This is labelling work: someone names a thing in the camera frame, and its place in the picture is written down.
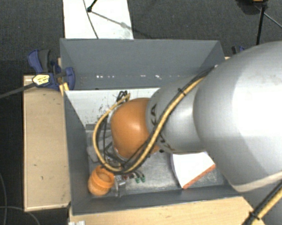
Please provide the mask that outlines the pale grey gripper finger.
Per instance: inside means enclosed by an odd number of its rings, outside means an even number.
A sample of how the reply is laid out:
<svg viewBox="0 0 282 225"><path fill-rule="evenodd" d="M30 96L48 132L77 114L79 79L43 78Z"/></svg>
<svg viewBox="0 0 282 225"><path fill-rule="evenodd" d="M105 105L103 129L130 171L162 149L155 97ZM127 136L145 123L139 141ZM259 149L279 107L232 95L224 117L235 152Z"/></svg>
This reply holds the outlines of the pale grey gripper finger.
<svg viewBox="0 0 282 225"><path fill-rule="evenodd" d="M122 178L122 176L115 176L115 195L118 198L126 195L126 181Z"/></svg>

